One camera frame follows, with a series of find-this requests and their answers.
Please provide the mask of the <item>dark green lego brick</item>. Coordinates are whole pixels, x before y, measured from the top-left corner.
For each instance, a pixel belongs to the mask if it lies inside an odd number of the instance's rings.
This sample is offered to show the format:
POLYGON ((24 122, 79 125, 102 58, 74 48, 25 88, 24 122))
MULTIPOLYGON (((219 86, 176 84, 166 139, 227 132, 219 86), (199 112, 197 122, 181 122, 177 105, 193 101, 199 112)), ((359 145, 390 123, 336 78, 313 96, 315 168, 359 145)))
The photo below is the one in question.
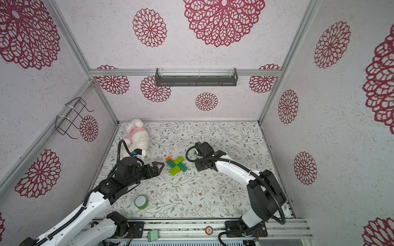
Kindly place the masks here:
POLYGON ((175 167, 177 167, 177 165, 172 160, 168 160, 168 161, 166 161, 166 163, 171 169, 174 169, 175 167))
POLYGON ((187 166, 183 163, 179 163, 177 164, 177 166, 180 168, 182 172, 186 172, 188 170, 187 166))

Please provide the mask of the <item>lime lego brick bottom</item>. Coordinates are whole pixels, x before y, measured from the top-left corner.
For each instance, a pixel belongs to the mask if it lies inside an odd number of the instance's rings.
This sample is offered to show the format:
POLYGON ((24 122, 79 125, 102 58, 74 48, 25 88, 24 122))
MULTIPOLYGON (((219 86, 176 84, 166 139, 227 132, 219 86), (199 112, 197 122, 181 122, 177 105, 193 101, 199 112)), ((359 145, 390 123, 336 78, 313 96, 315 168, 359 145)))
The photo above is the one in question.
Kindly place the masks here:
POLYGON ((179 173, 179 172, 181 172, 181 169, 178 167, 178 166, 176 166, 176 167, 174 167, 174 168, 172 168, 171 169, 171 171, 169 172, 169 174, 171 175, 171 176, 175 176, 177 173, 179 173))

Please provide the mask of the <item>lime lego brick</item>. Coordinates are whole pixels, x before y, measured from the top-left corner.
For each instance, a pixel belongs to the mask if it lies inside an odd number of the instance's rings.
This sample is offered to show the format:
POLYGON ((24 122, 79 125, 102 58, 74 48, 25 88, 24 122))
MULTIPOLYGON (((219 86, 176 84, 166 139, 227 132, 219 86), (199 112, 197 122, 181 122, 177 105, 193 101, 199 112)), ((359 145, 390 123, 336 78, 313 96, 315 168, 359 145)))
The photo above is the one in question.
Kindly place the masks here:
POLYGON ((183 158, 182 156, 180 156, 180 157, 178 157, 178 158, 174 161, 174 163, 175 163, 176 165, 178 165, 178 164, 182 163, 183 161, 184 161, 184 158, 183 158))
POLYGON ((171 169, 171 171, 169 172, 169 174, 171 175, 171 176, 175 176, 177 173, 179 173, 179 172, 181 172, 181 169, 178 167, 178 166, 176 166, 176 167, 174 167, 174 168, 172 168, 171 169))

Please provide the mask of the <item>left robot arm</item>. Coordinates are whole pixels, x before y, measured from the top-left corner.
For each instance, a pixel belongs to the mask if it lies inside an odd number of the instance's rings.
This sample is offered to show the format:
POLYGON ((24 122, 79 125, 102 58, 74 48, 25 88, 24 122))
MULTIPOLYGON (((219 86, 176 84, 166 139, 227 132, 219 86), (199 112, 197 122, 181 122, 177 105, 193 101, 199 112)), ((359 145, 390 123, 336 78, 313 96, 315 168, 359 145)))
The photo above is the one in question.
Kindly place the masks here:
POLYGON ((164 163, 145 164, 139 157, 141 149, 130 152, 126 142, 120 140, 117 148, 117 162, 107 178, 88 191, 82 204, 52 229, 38 238, 23 240, 21 246, 66 246, 98 214, 112 206, 119 198, 140 185, 141 181, 158 177, 164 163))

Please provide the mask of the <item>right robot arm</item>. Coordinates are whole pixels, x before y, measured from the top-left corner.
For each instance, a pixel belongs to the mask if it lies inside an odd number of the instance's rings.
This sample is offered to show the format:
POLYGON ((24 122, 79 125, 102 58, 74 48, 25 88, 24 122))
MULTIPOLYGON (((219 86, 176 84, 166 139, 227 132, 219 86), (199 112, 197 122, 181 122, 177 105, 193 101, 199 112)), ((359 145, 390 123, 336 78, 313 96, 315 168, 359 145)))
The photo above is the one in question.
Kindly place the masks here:
POLYGON ((226 174, 243 185, 248 193, 250 209, 243 214, 234 227, 218 234, 218 241, 226 245, 222 236, 249 236, 263 229, 273 219, 286 224, 283 205, 287 202, 284 191, 270 170, 251 170, 234 161, 221 150, 215 151, 207 142, 197 142, 186 150, 187 161, 194 163, 197 171, 211 169, 226 174))

